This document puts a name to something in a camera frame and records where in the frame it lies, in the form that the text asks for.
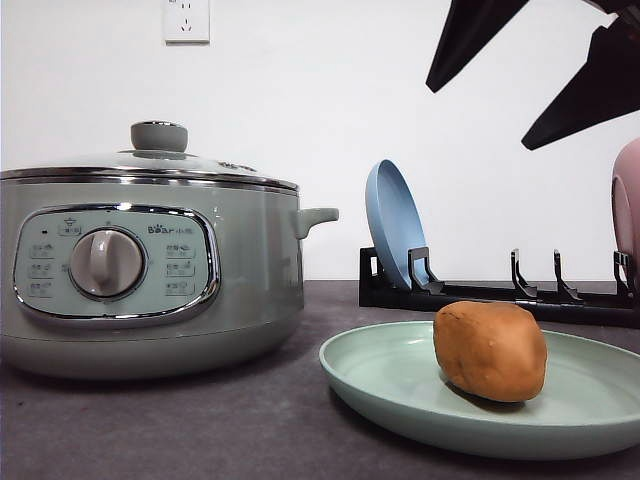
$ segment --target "plate rim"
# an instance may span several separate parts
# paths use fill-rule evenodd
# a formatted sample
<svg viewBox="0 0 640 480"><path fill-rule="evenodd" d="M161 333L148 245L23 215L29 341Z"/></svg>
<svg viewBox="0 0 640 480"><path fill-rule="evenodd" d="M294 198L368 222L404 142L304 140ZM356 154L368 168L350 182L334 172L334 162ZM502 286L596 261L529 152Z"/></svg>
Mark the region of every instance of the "plate rim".
<svg viewBox="0 0 640 480"><path fill-rule="evenodd" d="M496 418L496 419L486 419L486 418L478 418L475 416L470 416L470 415L465 415L465 414L452 414L450 412L446 412L446 411L442 411L439 409L425 409L425 408L420 408L420 407L416 407L416 406L412 406L412 405L407 405L406 403L401 403L398 402L394 399L385 397L385 396L381 396L378 395L374 392L368 391L368 390L364 390L358 386L353 385L351 382L349 382L348 380L345 379L345 377L341 374L339 374L333 367L331 367L328 363L328 361L325 358L325 351L326 349L329 347L329 345L331 345L333 342L338 341L340 338L351 335L351 334L355 334L359 331L363 331L363 330L370 330L370 329L375 329L375 328L382 328L382 327L397 327L397 326L405 326L405 325L431 325L431 327L433 328L433 320L410 320L410 321L399 321L399 322L385 322L385 323L378 323L378 324L373 324L373 325L365 325L365 326L361 326L361 327L356 327L356 328L352 328L350 330L346 330L344 332L340 332L334 336L332 336L331 338L325 340L322 345L320 346L320 350L318 351L318 357L320 359L320 364L322 365L322 368L324 369L324 371L331 377L337 379L338 381L340 381L341 383L343 383L344 385L347 385L349 388L352 388L356 391L358 391L361 394L373 397L375 399L378 400L382 400L384 402L389 402L391 404L397 405L401 408L406 408L406 409L411 409L411 410L415 410L418 412L422 412L422 413L426 413L426 414L430 414L430 415L439 415L442 417L448 417L448 418L455 418L455 419L463 419L465 421L471 421L471 422L480 422L480 423L487 423L487 424L502 424L502 425L509 425L509 426L513 426L513 427L535 427L535 428L584 428L584 427L608 427L608 426L615 426L615 425L624 425L624 424L629 424L629 423L634 423L634 422L640 422L640 410L638 411L638 413L635 414L629 414L629 415L623 415L623 416L617 416L617 417L611 417L608 420L599 420L599 421L589 421L589 422L580 422L580 423L532 423L532 422L523 422L523 421L513 421L513 420L507 420L505 419L500 419L500 418ZM542 329L542 332L546 335L551 335L551 336L558 336L558 337L565 337L565 338L570 338L572 341L583 341L583 342L587 342L587 343L593 343L593 344L597 344L601 347L605 347L605 348L609 348L615 351L618 351L619 353L622 354L626 354L626 355L631 355L632 357L635 357L635 359L640 362L640 355L632 352L630 350L626 350L624 348L621 347L617 347L615 345L610 345L608 343L605 342L601 342L598 340L593 340L590 338L586 338L586 337L581 337L579 335L572 335L572 334L568 334L568 333L562 333L562 332L554 332L552 330L544 330Z"/></svg>

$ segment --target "light green plate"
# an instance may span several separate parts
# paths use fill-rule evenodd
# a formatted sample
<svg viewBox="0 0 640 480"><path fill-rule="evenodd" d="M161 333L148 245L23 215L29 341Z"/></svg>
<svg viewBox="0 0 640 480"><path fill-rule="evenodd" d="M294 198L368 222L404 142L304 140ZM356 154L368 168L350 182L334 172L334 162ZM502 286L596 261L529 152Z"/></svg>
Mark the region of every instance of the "light green plate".
<svg viewBox="0 0 640 480"><path fill-rule="evenodd" d="M640 356L604 343L545 332L540 394L502 404L447 383L432 322L373 325L320 349L336 393L400 435L450 450L511 459L583 458L640 443Z"/></svg>

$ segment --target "pot lid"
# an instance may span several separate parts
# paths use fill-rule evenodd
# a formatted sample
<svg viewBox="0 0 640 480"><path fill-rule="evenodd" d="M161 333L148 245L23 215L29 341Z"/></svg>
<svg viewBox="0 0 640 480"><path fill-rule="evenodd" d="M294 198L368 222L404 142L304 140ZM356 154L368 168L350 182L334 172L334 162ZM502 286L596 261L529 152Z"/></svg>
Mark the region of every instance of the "pot lid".
<svg viewBox="0 0 640 480"><path fill-rule="evenodd" d="M164 177L262 185L298 190L294 183L272 178L252 167L185 153L188 132L181 125L147 121L131 126L133 150L84 155L55 164L7 170L2 179L60 176Z"/></svg>

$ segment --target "brand logo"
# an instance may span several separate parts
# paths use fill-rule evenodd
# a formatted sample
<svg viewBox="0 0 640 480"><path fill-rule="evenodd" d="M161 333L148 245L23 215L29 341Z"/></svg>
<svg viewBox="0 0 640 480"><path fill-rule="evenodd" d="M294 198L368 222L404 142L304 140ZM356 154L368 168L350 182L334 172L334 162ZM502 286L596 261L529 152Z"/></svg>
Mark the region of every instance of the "brand logo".
<svg viewBox="0 0 640 480"><path fill-rule="evenodd" d="M147 227L147 232L149 233L178 233L178 234L187 234L191 235L193 233L193 229L190 227L187 228L175 228L175 227L167 227L162 225L161 223L156 223L155 225L149 225Z"/></svg>

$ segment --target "brown potato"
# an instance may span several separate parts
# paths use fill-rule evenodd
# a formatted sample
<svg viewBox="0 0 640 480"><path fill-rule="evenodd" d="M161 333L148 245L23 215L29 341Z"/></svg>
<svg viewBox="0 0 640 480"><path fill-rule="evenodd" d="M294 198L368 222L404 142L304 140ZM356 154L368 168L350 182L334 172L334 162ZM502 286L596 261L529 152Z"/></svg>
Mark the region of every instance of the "brown potato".
<svg viewBox="0 0 640 480"><path fill-rule="evenodd" d="M438 364L462 390L500 402L542 390L547 345L533 315L511 303L456 302L433 325Z"/></svg>

